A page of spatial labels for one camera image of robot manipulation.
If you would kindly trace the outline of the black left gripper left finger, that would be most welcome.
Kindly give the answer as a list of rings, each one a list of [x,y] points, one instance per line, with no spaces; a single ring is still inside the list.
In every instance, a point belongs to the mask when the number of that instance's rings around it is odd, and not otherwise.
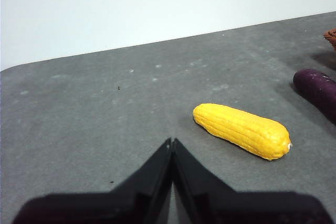
[[[170,194],[172,141],[105,193],[49,194],[26,202],[14,223],[156,223]]]

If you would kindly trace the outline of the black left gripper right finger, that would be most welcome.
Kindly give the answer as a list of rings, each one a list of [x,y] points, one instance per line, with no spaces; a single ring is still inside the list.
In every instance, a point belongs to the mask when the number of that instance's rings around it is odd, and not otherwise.
[[[238,192],[172,141],[174,183],[192,223],[332,223],[322,203],[292,191]]]

